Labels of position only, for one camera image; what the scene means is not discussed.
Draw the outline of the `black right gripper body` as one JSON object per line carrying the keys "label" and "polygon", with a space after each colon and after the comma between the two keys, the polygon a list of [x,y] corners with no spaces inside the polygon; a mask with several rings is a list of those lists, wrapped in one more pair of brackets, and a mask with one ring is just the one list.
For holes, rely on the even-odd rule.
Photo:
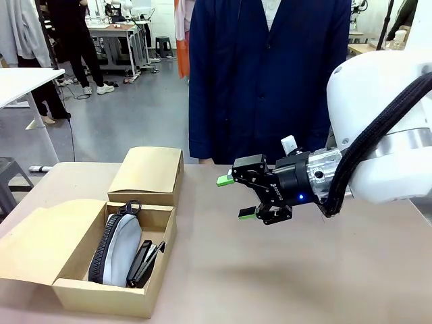
{"label": "black right gripper body", "polygon": [[254,191],[259,200],[274,207],[315,203],[317,197],[307,171],[309,155],[304,152],[277,160],[275,168],[266,171],[255,182],[258,187]]}

